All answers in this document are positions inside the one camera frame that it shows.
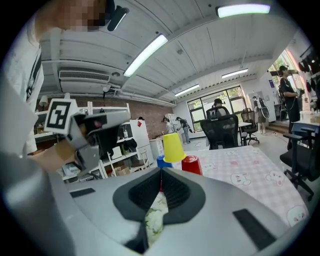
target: brick wall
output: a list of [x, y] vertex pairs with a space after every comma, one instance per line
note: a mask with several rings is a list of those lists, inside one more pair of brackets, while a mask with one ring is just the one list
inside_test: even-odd
[[[88, 102], [92, 102], [94, 107], [103, 107], [104, 100], [101, 97], [71, 97], [76, 99], [78, 107], [86, 107]], [[146, 129], [149, 134], [149, 139], [160, 135], [162, 131], [166, 130], [166, 125], [161, 122], [165, 114], [172, 114], [173, 110], [168, 106], [155, 105], [150, 103], [143, 103], [140, 101], [133, 101], [120, 98], [105, 98], [106, 107], [126, 107], [129, 103], [131, 118], [137, 119], [143, 117], [146, 124]]]

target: ceiling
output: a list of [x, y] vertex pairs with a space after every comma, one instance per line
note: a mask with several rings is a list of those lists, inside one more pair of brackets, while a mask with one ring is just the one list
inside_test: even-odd
[[[225, 82], [229, 77], [222, 80], [223, 74], [242, 68], [248, 72], [241, 77], [259, 78], [289, 44], [297, 27], [270, 0], [254, 1], [271, 4], [269, 14], [217, 17], [217, 6], [244, 2], [250, 1], [115, 0], [116, 5], [130, 10], [115, 31], [55, 28], [43, 37], [44, 83], [40, 95], [65, 92], [59, 80], [59, 70], [63, 69], [109, 75], [118, 72], [120, 76], [111, 76], [110, 82], [123, 92], [165, 102]], [[165, 35], [168, 43], [134, 75], [124, 77], [125, 69], [158, 34]], [[200, 88], [175, 97], [196, 84]], [[72, 90], [79, 93], [76, 87]], [[92, 93], [90, 86], [85, 93]]]

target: cardboard box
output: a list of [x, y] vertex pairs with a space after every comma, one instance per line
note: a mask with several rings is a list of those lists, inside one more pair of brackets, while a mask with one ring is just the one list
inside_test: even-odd
[[121, 170], [116, 170], [116, 175], [117, 176], [123, 176], [123, 175], [127, 175], [127, 174], [130, 174], [129, 167], [126, 167], [126, 168], [121, 169]]

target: air conditioner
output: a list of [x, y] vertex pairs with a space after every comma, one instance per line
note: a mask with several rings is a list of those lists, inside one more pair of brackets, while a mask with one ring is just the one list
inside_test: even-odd
[[64, 93], [71, 94], [103, 94], [106, 83], [89, 81], [61, 81], [61, 89]]
[[108, 74], [91, 71], [60, 70], [59, 79], [61, 81], [91, 81], [106, 84], [110, 81], [110, 76]]

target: red cup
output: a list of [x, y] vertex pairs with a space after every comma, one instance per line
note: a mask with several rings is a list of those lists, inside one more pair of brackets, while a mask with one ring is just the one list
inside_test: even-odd
[[183, 171], [202, 175], [200, 160], [195, 155], [188, 155], [181, 161], [181, 165]]

